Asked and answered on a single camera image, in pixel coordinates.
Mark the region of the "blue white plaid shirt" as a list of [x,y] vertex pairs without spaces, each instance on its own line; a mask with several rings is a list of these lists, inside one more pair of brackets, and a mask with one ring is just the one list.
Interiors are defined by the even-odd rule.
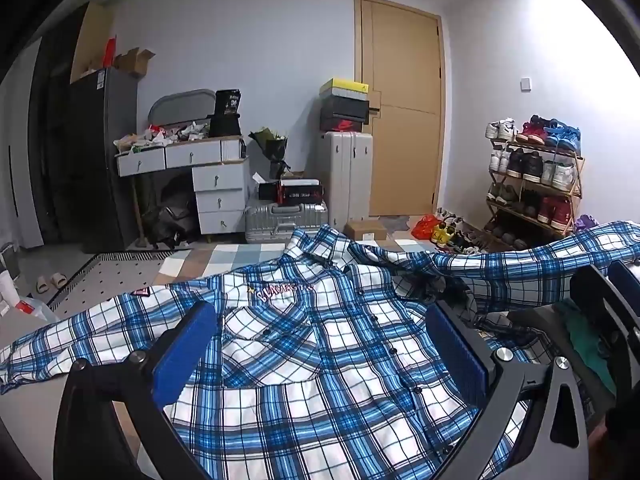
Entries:
[[196,302],[220,332],[167,416],[215,479],[426,479],[472,424],[428,310],[443,290],[491,349],[547,364],[558,350],[508,313],[565,299],[582,266],[639,259],[639,228],[615,221],[524,252],[388,252],[331,228],[296,231],[280,257],[130,292],[18,338],[1,388],[120,362]]

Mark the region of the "wooden shoe rack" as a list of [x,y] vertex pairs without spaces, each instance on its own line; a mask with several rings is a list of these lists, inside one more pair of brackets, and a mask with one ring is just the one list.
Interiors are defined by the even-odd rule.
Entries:
[[490,141],[485,230],[510,249],[533,248],[576,230],[585,159],[571,151],[502,139]]

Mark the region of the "beige slippers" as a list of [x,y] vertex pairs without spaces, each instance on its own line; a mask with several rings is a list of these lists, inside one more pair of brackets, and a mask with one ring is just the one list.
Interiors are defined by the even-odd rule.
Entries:
[[60,272],[53,273],[50,278],[45,278],[43,275],[40,275],[36,281],[36,292],[42,295],[47,292],[50,286],[53,286],[55,289],[61,289],[68,283],[68,279],[66,275]]

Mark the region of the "checkered bed sheet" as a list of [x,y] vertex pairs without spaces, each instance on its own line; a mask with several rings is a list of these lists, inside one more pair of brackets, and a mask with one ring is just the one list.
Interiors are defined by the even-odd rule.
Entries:
[[277,259],[284,251],[284,243],[218,244],[213,248],[179,250],[168,256],[158,270],[154,285],[167,285]]

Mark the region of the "black tall cabinet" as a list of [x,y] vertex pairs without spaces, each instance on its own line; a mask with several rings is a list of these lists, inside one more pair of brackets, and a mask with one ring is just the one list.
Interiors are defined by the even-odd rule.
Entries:
[[102,64],[113,15],[86,3],[41,38],[29,95],[28,161],[42,239],[120,252],[137,235],[115,141],[137,127],[138,82]]

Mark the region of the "small cardboard box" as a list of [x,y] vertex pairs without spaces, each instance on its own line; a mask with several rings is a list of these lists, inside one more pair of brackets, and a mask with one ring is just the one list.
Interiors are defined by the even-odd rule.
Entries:
[[343,233],[351,240],[386,240],[387,230],[378,219],[349,220]]

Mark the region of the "silver flat suitcase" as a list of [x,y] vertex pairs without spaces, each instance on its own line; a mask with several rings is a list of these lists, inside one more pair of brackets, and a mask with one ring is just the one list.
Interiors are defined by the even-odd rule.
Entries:
[[244,212],[245,239],[250,244],[287,242],[295,230],[316,234],[328,218],[325,203],[280,206],[251,200]]

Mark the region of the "white upright suitcase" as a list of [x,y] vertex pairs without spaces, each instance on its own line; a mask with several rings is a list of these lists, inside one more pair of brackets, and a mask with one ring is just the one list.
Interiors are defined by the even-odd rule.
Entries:
[[322,133],[317,148],[318,179],[324,187],[329,224],[343,231],[350,220],[370,214],[373,138],[369,133]]

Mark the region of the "white drawer desk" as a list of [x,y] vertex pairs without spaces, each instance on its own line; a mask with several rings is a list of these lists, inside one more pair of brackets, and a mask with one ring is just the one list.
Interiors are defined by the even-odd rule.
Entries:
[[189,169],[204,235],[242,233],[250,198],[250,163],[242,136],[218,136],[131,150],[116,156],[122,177]]

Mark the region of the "black red shoe box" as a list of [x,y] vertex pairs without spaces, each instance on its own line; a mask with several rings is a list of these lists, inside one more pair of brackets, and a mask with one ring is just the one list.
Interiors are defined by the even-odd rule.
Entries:
[[323,132],[361,132],[369,123],[369,102],[344,96],[321,100],[320,130]]

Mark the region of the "dark flower bouquet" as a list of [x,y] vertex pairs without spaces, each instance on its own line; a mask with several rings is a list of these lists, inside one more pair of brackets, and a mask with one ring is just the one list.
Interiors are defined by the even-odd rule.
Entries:
[[285,161],[288,137],[265,127],[258,131],[252,131],[250,138],[258,145],[265,158],[268,159],[270,179],[280,180],[285,171],[290,168]]

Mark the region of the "black gift bag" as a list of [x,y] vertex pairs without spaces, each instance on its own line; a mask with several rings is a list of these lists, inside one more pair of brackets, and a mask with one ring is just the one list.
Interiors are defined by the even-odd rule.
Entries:
[[241,101],[239,89],[222,89],[215,92],[215,110],[209,115],[210,138],[218,136],[239,136],[240,114],[238,112]]

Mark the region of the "grey oval mirror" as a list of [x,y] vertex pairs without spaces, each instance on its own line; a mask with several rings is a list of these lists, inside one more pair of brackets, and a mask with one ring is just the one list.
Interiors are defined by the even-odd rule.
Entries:
[[148,123],[156,126],[176,126],[188,122],[206,122],[214,114],[216,94],[198,89],[174,93],[158,99],[150,108]]

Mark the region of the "open cardboard box on cabinet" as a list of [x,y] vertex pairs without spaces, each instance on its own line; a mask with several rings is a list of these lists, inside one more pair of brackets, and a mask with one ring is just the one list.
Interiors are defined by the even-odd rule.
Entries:
[[125,54],[117,55],[114,59],[114,66],[131,76],[142,78],[148,72],[149,62],[154,58],[155,53],[148,49],[130,49]]

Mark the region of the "wall light switch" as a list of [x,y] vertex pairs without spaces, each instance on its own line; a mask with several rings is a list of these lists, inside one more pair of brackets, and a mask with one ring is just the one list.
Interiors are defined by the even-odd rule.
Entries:
[[521,92],[531,92],[532,91],[532,83],[528,77],[523,77],[520,80],[520,88]]

